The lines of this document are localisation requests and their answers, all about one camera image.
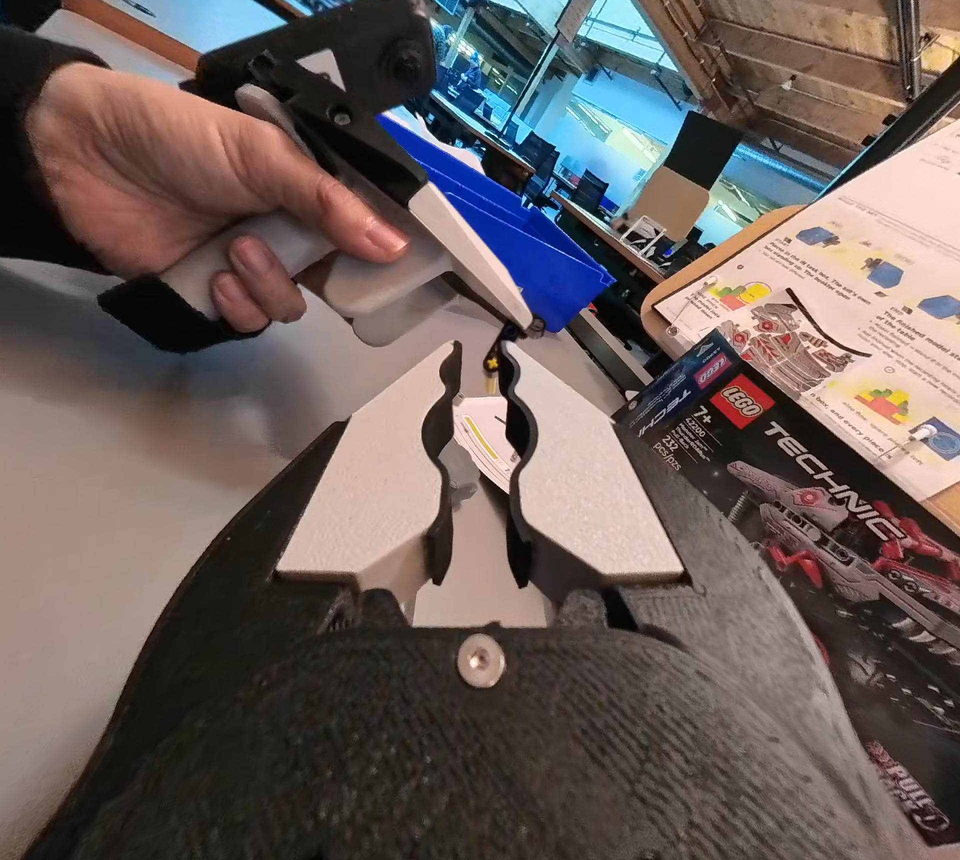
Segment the black beam with yellow axle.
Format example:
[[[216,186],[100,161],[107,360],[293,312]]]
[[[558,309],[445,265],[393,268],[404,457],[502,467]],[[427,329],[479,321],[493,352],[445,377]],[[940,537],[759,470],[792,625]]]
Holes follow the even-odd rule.
[[[515,342],[520,339],[539,339],[546,331],[546,322],[539,316],[534,316],[531,325],[522,329],[508,323],[503,325],[491,347],[483,359],[483,373],[485,376],[485,394],[489,397],[498,395],[498,376],[502,359],[502,348],[506,342]]]

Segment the open instruction booklet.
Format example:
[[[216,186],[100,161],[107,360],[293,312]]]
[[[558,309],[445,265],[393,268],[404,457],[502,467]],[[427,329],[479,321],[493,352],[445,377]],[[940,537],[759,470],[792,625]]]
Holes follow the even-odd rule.
[[[454,439],[479,472],[504,494],[510,493],[520,463],[520,454],[507,437],[508,405],[500,395],[458,396],[453,402]]]

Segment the person's left hand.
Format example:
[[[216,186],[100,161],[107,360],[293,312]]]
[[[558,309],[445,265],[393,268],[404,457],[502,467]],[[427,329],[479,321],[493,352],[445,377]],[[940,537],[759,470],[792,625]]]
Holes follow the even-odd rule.
[[[66,230],[125,280],[275,211],[368,262],[409,245],[277,126],[150,78],[66,64],[30,105],[26,131]]]

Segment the dark toy set box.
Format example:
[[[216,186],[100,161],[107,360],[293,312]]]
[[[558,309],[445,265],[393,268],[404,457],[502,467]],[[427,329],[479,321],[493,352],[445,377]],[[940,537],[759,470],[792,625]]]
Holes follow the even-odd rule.
[[[958,537],[718,333],[613,418],[750,542],[896,805],[957,849]]]

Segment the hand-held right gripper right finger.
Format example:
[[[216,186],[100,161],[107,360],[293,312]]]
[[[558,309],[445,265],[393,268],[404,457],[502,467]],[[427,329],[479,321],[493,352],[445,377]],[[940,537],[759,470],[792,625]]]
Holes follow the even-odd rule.
[[[552,604],[576,590],[673,583],[685,567],[608,415],[515,342],[499,389],[510,474],[507,558]]]

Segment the cardboard sheet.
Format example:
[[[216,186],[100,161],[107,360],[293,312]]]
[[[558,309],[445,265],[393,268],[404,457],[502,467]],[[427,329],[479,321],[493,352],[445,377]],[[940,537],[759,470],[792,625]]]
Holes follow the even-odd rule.
[[[683,241],[710,202],[710,189],[692,182],[668,168],[657,167],[628,209],[628,226],[619,236],[624,242],[640,228],[651,228],[655,236]]]

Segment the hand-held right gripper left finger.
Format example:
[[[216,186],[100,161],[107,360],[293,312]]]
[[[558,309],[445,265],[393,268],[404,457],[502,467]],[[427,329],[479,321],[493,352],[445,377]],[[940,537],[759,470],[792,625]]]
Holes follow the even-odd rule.
[[[284,582],[389,592],[414,619],[424,586],[446,578],[453,552],[451,476],[462,345],[441,344],[356,411],[280,555]]]

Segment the blue plastic bin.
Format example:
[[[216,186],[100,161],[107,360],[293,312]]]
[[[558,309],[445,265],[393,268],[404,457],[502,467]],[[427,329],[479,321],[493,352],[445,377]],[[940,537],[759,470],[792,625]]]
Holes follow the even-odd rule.
[[[539,209],[489,178],[470,150],[439,142],[406,110],[378,120],[506,266],[528,306],[558,333],[614,282]]]

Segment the hanging sign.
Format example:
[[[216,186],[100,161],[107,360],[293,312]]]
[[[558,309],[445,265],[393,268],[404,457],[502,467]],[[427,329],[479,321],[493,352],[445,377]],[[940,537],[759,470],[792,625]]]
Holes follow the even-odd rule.
[[[568,0],[556,20],[556,39],[564,47],[573,45],[596,0]]]

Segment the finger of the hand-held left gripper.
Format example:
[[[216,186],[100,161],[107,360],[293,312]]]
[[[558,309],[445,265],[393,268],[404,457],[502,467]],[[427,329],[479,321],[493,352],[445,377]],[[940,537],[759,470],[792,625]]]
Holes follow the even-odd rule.
[[[534,326],[534,314],[509,271],[436,184],[426,182],[410,198],[408,210],[449,255],[451,274],[471,295],[521,331]]]
[[[376,265],[349,257],[332,264],[332,309],[371,347],[386,347],[459,297],[503,325],[520,325],[520,289],[495,257],[404,258]]]

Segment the black office chair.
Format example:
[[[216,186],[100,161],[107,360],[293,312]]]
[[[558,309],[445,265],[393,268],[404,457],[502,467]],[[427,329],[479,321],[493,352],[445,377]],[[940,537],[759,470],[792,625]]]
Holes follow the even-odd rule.
[[[585,169],[571,194],[571,201],[585,211],[599,215],[608,187],[607,182]]]
[[[541,206],[548,199],[548,188],[559,151],[554,144],[535,132],[528,134],[517,149],[520,156],[534,168],[523,188],[522,197],[529,206]]]

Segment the grey desk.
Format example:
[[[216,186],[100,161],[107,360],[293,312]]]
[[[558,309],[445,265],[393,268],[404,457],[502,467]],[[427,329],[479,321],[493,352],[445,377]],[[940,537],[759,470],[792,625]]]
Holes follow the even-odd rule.
[[[35,333],[7,382],[30,379],[47,419],[2,433],[13,470],[2,514],[13,541],[36,540],[40,596],[24,653],[2,664],[2,689],[27,673],[51,677],[4,727],[30,741],[25,812],[6,823],[35,839],[24,858],[587,856],[618,821],[627,728],[614,701],[638,657],[634,632],[598,626],[491,631],[506,666],[469,685],[457,654],[471,632],[409,627],[384,591],[354,602],[317,580],[274,578],[274,560],[306,501],[329,477],[334,424],[241,512],[185,582],[133,659],[134,639],[160,603],[155,568],[200,541],[227,509],[233,475],[251,488],[264,464],[227,444],[134,417],[118,381],[131,344],[47,302],[11,291],[11,326]]]

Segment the black standing panel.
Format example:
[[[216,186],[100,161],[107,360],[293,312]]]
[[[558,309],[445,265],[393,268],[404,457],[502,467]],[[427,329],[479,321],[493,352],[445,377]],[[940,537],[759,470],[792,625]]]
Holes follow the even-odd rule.
[[[662,166],[710,191],[743,139],[744,132],[695,110],[684,116]]]

